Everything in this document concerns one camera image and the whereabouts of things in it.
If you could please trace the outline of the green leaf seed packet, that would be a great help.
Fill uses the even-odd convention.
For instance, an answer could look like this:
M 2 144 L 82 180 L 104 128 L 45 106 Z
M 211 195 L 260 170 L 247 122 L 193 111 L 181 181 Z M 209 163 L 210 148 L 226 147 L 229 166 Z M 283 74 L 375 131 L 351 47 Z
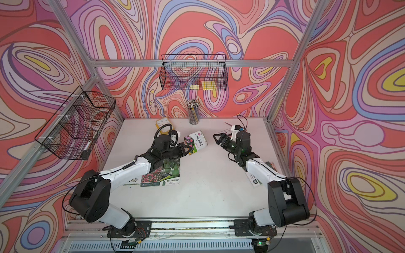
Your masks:
M 124 184 L 124 186 L 139 185 L 141 183 L 142 183 L 142 176 L 138 176 L 136 178 L 130 179 L 128 182 Z

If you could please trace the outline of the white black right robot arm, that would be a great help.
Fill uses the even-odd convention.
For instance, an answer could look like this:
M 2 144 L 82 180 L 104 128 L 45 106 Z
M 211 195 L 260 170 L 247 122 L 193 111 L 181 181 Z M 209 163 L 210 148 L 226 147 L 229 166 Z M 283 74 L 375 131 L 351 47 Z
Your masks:
M 245 129 L 214 134 L 217 145 L 234 156 L 244 171 L 267 186 L 266 208 L 250 212 L 247 219 L 235 220 L 230 229 L 236 236 L 275 236 L 276 227 L 284 227 L 310 218 L 308 202 L 300 180 L 278 173 L 269 162 L 263 162 L 252 151 L 251 135 Z

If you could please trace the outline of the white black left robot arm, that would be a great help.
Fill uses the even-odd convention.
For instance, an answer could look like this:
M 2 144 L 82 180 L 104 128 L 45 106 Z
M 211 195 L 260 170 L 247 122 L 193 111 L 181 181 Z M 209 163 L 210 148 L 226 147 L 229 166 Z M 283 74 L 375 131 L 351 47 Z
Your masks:
M 155 171 L 165 160 L 182 158 L 191 151 L 192 147 L 174 142 L 171 135 L 155 136 L 147 152 L 133 161 L 104 172 L 86 172 L 70 197 L 69 205 L 89 223 L 108 224 L 110 238 L 147 238 L 149 234 L 129 212 L 110 203 L 111 192 L 130 179 Z

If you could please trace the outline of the green gourd seed packet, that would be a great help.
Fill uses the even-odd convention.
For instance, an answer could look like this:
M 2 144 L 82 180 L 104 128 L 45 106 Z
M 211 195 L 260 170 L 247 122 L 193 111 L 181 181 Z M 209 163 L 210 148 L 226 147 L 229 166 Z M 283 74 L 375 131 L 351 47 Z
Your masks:
M 180 183 L 180 159 L 166 159 L 163 161 L 161 179 L 162 186 Z

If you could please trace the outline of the pink flower field seed packet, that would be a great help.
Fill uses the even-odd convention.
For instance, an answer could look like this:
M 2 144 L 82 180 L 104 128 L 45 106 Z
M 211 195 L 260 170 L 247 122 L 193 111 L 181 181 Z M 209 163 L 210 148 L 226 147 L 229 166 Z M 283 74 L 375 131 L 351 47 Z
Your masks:
M 164 170 L 162 167 L 160 167 L 153 172 L 143 175 L 141 178 L 140 186 L 141 187 L 159 186 L 164 175 L 165 175 Z

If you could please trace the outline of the yellow sunflower seed packet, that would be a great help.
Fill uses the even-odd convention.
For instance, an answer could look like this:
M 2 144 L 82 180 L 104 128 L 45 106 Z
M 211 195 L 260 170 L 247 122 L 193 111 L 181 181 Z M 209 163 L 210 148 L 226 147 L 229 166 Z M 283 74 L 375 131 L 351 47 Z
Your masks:
M 259 187 L 262 185 L 262 183 L 254 175 L 252 175 L 248 172 L 246 174 L 247 174 L 247 177 L 248 177 L 250 183 L 252 184 L 253 188 L 256 188 L 256 187 Z

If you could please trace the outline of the mixed colour flower seed packet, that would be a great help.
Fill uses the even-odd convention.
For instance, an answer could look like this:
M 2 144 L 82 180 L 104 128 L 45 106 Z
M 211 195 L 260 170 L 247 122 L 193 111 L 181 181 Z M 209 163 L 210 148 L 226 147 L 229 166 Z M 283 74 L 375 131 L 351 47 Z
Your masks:
M 193 155 L 208 146 L 207 139 L 202 131 L 191 133 L 184 137 L 184 143 L 190 147 L 189 155 Z

